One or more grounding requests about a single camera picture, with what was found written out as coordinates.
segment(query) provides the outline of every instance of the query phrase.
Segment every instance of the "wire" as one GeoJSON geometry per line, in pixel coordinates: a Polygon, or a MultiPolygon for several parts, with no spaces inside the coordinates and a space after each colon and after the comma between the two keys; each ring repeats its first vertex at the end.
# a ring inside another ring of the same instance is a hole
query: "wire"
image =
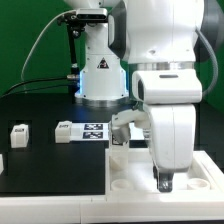
{"type": "Polygon", "coordinates": [[[32,56],[32,54],[33,54],[35,48],[37,47],[38,43],[40,42],[42,36],[43,36],[44,33],[46,32],[46,30],[50,27],[50,25],[51,25],[56,19],[58,19],[58,17],[63,16],[65,13],[74,12],[74,11],[75,11],[75,10],[70,10],[70,11],[67,11],[67,12],[58,14],[58,15],[55,16],[55,17],[54,17],[54,18],[53,18],[53,19],[52,19],[52,20],[45,26],[45,28],[41,31],[41,33],[39,34],[38,38],[36,39],[36,41],[35,41],[33,47],[32,47],[31,50],[30,50],[30,53],[28,54],[28,56],[27,56],[27,58],[26,58],[26,61],[25,61],[24,65],[23,65],[22,72],[21,72],[21,81],[23,81],[23,82],[25,81],[25,75],[24,75],[24,73],[25,73],[25,69],[26,69],[26,67],[27,67],[27,64],[28,64],[28,62],[29,62],[29,60],[30,60],[30,58],[31,58],[31,56],[32,56]]]}
{"type": "Polygon", "coordinates": [[[13,93],[4,94],[0,97],[0,99],[3,99],[7,96],[18,94],[18,93],[25,93],[25,92],[31,92],[31,91],[38,91],[38,90],[44,90],[44,89],[53,89],[53,88],[59,88],[59,87],[69,87],[71,85],[69,84],[62,84],[62,85],[55,85],[55,86],[47,86],[47,87],[41,87],[41,88],[34,88],[34,89],[27,89],[27,90],[21,90],[13,93]]]}
{"type": "Polygon", "coordinates": [[[209,93],[211,93],[213,91],[213,89],[215,88],[217,81],[218,81],[218,77],[219,77],[219,67],[218,67],[218,61],[217,58],[215,56],[215,52],[212,48],[212,46],[210,45],[210,43],[208,42],[207,38],[204,36],[204,34],[199,30],[199,28],[196,28],[196,33],[198,34],[200,40],[202,41],[202,43],[204,44],[204,46],[206,47],[210,57],[211,57],[211,61],[212,61],[212,68],[213,68],[213,78],[212,78],[212,82],[209,85],[209,87],[203,91],[203,97],[207,96],[209,93]]]}
{"type": "Polygon", "coordinates": [[[62,77],[58,77],[58,78],[33,79],[33,80],[28,80],[28,81],[25,81],[25,82],[21,82],[21,83],[15,84],[10,89],[8,89],[7,91],[5,91],[3,95],[9,94],[14,89],[16,89],[16,88],[18,88],[20,86],[24,86],[24,85],[29,84],[29,83],[35,83],[35,82],[50,82],[50,81],[59,81],[59,80],[67,80],[67,76],[62,76],[62,77]]]}

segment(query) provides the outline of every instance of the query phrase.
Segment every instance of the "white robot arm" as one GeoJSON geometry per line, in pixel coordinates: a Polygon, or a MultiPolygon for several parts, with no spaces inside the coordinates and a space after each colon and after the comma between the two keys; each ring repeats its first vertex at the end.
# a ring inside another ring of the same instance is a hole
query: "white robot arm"
{"type": "MultiPolygon", "coordinates": [[[[77,13],[85,11],[88,18],[94,13],[98,14],[103,7],[113,7],[119,2],[119,0],[64,1],[76,9],[77,13]]],[[[97,107],[109,107],[125,102],[128,97],[126,72],[120,65],[120,59],[108,48],[106,22],[86,24],[85,53],[86,63],[80,72],[80,91],[75,94],[76,101],[97,107]]]]}
{"type": "MultiPolygon", "coordinates": [[[[202,25],[204,10],[204,0],[123,0],[108,18],[109,46],[129,63],[130,94],[148,118],[161,192],[170,192],[173,174],[186,171],[192,162],[196,121],[192,103],[202,99],[194,70],[195,30],[202,25]]],[[[133,120],[139,119],[136,114],[133,110],[133,120]]],[[[127,141],[122,117],[121,112],[111,121],[120,142],[127,141]]]]}

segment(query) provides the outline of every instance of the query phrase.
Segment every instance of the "table surface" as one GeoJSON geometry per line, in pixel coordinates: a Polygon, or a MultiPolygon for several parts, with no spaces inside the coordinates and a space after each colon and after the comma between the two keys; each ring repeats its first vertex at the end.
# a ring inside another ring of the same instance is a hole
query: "table surface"
{"type": "MultiPolygon", "coordinates": [[[[75,105],[67,94],[24,94],[1,99],[0,153],[4,156],[5,169],[0,175],[0,196],[104,194],[105,142],[55,144],[54,130],[59,121],[65,120],[109,122],[112,114],[127,108],[130,106],[92,108],[75,105]],[[12,127],[21,123],[30,127],[28,147],[12,149],[9,135],[12,127]]],[[[201,103],[197,117],[196,148],[205,148],[222,169],[224,116],[201,103]]]]}

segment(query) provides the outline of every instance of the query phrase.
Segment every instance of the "green background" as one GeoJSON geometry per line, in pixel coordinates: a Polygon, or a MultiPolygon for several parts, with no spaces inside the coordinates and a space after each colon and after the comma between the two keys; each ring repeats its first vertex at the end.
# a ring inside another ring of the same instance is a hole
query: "green background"
{"type": "MultiPolygon", "coordinates": [[[[224,10],[224,1],[218,2],[224,10]]],[[[0,0],[0,8],[0,94],[2,94],[20,82],[24,61],[45,25],[56,15],[70,8],[63,0],[0,0]]],[[[80,67],[85,63],[83,45],[84,38],[81,38],[76,44],[80,67]]],[[[218,50],[217,58],[220,69],[219,80],[215,90],[206,100],[224,112],[224,46],[218,50]]],[[[25,71],[25,79],[66,75],[70,71],[69,59],[66,27],[59,27],[54,23],[36,48],[25,71]]],[[[212,78],[211,62],[198,64],[196,68],[206,88],[212,78]]],[[[66,89],[48,90],[48,92],[55,91],[66,92],[66,89]]]]}

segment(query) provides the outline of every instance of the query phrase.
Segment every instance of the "warning sticker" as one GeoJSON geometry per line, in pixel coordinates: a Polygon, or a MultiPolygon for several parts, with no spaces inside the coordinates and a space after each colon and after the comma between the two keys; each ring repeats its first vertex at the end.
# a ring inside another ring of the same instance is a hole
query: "warning sticker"
{"type": "Polygon", "coordinates": [[[106,60],[105,60],[105,58],[103,58],[103,59],[101,60],[101,62],[100,62],[100,64],[98,65],[97,68],[99,68],[99,69],[109,69],[109,66],[108,66],[108,64],[107,64],[107,62],[106,62],[106,60]]]}

